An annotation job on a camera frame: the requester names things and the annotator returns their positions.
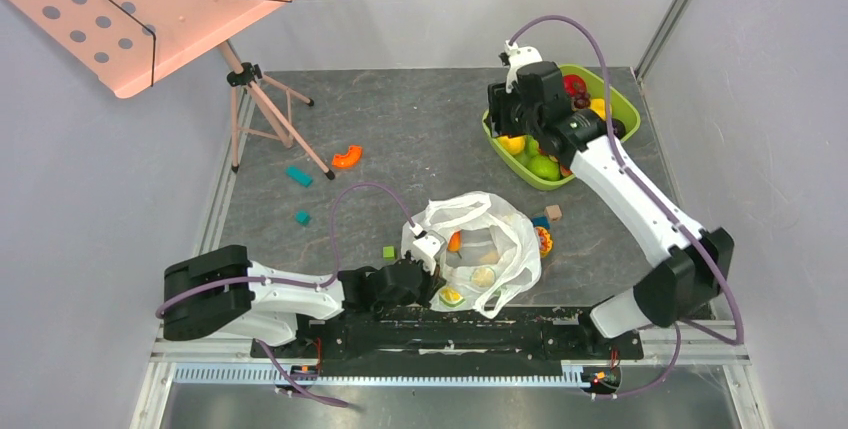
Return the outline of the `white plastic bag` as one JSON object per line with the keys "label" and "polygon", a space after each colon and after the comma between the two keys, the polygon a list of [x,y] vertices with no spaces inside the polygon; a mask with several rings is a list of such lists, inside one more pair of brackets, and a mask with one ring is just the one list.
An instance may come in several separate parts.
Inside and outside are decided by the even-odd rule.
{"label": "white plastic bag", "polygon": [[444,287],[459,291],[466,302],[461,310],[445,311],[438,301],[440,289],[432,299],[432,311],[473,311],[492,319],[541,278],[535,227],[528,216],[496,194],[472,191],[429,202],[404,224],[403,252],[411,248],[409,228],[413,223],[437,232],[447,245],[454,232],[461,232],[460,251],[451,253],[446,246],[438,264],[446,280]]}

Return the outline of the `red orange wax apple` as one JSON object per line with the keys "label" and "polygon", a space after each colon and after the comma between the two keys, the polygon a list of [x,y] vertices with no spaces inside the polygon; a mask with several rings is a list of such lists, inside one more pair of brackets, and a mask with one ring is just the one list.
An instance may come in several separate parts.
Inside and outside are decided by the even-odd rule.
{"label": "red orange wax apple", "polygon": [[462,246],[461,232],[454,232],[448,240],[447,250],[451,253],[458,253]]}

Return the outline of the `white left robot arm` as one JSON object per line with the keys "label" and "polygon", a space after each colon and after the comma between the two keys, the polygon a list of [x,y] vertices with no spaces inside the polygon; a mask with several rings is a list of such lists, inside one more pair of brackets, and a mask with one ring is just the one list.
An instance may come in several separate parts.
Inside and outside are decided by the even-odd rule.
{"label": "white left robot arm", "polygon": [[228,245],[175,263],[164,272],[164,301],[155,315],[169,341],[214,334],[306,354],[313,328],[300,317],[327,321],[346,313],[382,314],[395,307],[427,307],[446,285],[438,264],[408,251],[382,268],[307,275],[262,265],[243,245]]}

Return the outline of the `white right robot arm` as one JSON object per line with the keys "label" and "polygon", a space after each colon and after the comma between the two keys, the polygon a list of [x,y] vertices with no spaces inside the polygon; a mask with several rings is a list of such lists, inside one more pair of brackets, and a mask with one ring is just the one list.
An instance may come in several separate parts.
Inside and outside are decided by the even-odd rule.
{"label": "white right robot arm", "polygon": [[618,336],[647,325],[668,327],[724,292],[732,237],[722,228],[704,229],[659,192],[625,154],[611,117],[574,110],[555,63],[510,64],[505,82],[489,86],[488,103],[492,135],[535,139],[605,202],[653,267],[590,310],[577,331],[585,354],[602,357]]}

